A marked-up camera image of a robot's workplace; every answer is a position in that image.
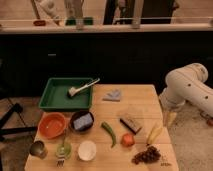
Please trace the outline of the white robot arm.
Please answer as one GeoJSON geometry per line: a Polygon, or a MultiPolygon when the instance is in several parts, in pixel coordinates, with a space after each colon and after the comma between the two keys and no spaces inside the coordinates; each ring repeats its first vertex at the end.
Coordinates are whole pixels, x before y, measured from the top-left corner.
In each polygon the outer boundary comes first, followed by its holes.
{"type": "Polygon", "coordinates": [[[207,117],[213,118],[213,88],[205,85],[208,79],[206,67],[192,63],[174,69],[165,77],[166,87],[159,95],[163,121],[169,127],[186,101],[197,106],[207,117]]]}

